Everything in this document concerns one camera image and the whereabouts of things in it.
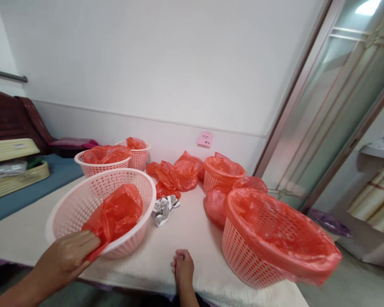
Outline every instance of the handrail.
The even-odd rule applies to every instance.
[[[6,72],[1,72],[1,71],[0,71],[0,77],[11,79],[11,80],[16,80],[16,81],[20,81],[20,82],[24,82],[24,83],[28,82],[28,79],[27,79],[26,76],[22,76],[21,77],[21,76],[9,74],[9,73],[6,73]]]

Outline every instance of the sliding door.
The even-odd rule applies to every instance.
[[[312,205],[384,104],[384,0],[333,1],[256,170],[290,206]]]

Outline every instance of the striped curtain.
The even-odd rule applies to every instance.
[[[384,167],[361,190],[347,212],[384,233]]]

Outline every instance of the yellow storage box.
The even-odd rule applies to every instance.
[[[50,176],[47,162],[28,170],[25,174],[0,179],[0,197],[25,188]]]
[[[32,139],[11,139],[0,141],[0,161],[37,154],[40,150]]]

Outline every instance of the table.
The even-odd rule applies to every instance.
[[[48,248],[44,230],[54,205],[79,178],[0,221],[0,259],[34,266]],[[182,193],[181,205],[160,228],[151,218],[144,241],[123,259],[98,258],[81,278],[126,289],[175,294],[170,262],[178,248],[188,249],[195,263],[194,289],[219,306],[307,307],[296,284],[282,281],[262,290],[242,283],[230,270],[221,250],[222,233],[207,219],[204,193]]]

